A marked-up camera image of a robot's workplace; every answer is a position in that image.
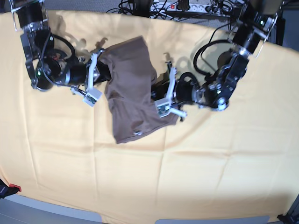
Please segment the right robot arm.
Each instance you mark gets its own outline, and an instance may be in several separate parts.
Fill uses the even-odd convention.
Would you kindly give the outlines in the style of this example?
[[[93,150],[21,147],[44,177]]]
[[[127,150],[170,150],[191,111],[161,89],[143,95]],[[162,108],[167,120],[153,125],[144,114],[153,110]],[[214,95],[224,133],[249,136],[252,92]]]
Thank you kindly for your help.
[[[100,93],[95,85],[111,79],[108,65],[99,60],[106,49],[80,62],[73,45],[52,33],[42,0],[12,0],[10,7],[23,31],[21,43],[33,89],[47,91],[56,85],[83,97]]]

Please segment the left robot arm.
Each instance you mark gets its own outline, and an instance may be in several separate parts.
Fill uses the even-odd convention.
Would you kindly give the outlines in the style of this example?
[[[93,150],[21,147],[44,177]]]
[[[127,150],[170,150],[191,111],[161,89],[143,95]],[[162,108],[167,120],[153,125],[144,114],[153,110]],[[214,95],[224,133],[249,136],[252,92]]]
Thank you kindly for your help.
[[[210,41],[196,52],[193,66],[199,74],[204,75],[203,84],[191,72],[185,72],[177,78],[177,69],[168,62],[168,79],[154,84],[151,89],[151,98],[158,115],[164,117],[173,113],[185,117],[186,112],[181,110],[181,106],[193,104],[214,111],[228,108],[238,81],[247,71],[249,57],[254,54],[260,41],[268,39],[282,5],[281,0],[247,1],[236,19],[234,37]],[[220,54],[215,73],[199,69],[197,60],[200,54],[219,43],[230,43],[231,48]]]

